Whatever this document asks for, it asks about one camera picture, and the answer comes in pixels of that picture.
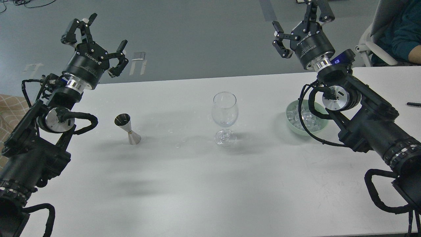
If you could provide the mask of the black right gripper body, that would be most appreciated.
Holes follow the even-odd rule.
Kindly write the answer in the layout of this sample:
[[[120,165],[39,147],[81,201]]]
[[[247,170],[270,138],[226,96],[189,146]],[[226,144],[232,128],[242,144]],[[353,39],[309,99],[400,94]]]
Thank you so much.
[[[326,54],[330,59],[335,54],[334,47],[316,21],[302,20],[291,34],[290,49],[305,70],[311,67],[311,61],[315,58]]]

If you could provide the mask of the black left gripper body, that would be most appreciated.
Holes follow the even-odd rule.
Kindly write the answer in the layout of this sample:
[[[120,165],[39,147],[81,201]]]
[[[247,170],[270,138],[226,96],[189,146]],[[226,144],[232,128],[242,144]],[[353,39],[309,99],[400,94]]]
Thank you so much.
[[[109,61],[105,60],[107,50],[96,43],[92,46],[93,49],[89,49],[87,42],[76,45],[72,58],[62,71],[63,75],[72,75],[84,81],[89,90],[96,88],[105,70],[109,68]]]

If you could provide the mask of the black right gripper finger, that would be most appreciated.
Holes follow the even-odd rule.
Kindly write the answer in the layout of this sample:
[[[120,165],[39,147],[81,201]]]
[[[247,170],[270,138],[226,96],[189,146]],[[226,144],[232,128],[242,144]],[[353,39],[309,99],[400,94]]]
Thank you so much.
[[[335,20],[335,15],[326,0],[305,0],[304,32],[321,31],[327,23]]]
[[[292,57],[293,51],[291,49],[286,48],[283,41],[285,39],[290,41],[296,40],[296,36],[292,34],[286,34],[278,21],[272,21],[272,25],[275,29],[275,39],[272,41],[272,45],[274,46],[278,54],[281,56],[281,58],[289,59],[290,57]]]

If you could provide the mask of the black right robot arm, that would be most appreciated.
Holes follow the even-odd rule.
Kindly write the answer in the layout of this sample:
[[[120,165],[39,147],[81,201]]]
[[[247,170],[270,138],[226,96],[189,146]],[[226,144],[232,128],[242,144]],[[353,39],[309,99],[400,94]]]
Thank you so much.
[[[411,236],[412,222],[416,222],[420,236],[420,142],[395,124],[398,111],[367,84],[353,76],[355,53],[347,49],[334,57],[335,49],[322,30],[325,23],[335,16],[326,0],[307,0],[304,18],[291,31],[285,33],[278,21],[272,21],[275,39],[272,44],[282,58],[293,53],[304,69],[313,69],[317,80],[303,86],[298,98],[298,113],[304,97],[310,91],[308,108],[318,118],[333,120],[339,127],[340,143],[325,141],[313,135],[299,118],[304,131],[322,144],[349,147],[355,152],[374,150],[390,167],[390,171],[369,169],[364,175],[370,198],[374,205],[388,213],[409,214]],[[373,176],[393,178],[391,183],[404,198],[406,205],[387,206],[381,201],[373,184]]]

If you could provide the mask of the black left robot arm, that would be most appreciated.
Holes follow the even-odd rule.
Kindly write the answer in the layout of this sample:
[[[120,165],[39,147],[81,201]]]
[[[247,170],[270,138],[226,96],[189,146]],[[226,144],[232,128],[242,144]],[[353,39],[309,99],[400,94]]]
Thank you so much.
[[[75,18],[61,42],[75,48],[60,76],[50,74],[39,79],[41,88],[36,102],[30,104],[22,120],[4,142],[2,155],[9,160],[1,170],[1,236],[19,237],[30,214],[48,210],[44,236],[52,234],[55,208],[48,203],[27,207],[27,201],[38,188],[57,177],[71,160],[67,147],[72,136],[94,129],[98,119],[88,113],[73,112],[84,90],[94,90],[102,75],[118,77],[128,59],[123,40],[117,51],[109,53],[92,37],[90,26],[97,17]]]

